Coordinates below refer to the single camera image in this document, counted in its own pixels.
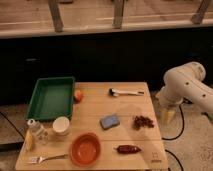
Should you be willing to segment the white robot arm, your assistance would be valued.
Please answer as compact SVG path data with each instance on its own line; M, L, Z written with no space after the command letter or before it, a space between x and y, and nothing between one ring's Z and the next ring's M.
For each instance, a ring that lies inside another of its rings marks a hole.
M164 86L156 94L161 109L161 120L168 124L175 115L175 108L183 99L197 105L213 120L213 88L203 83L206 70L199 62L189 62L165 72Z

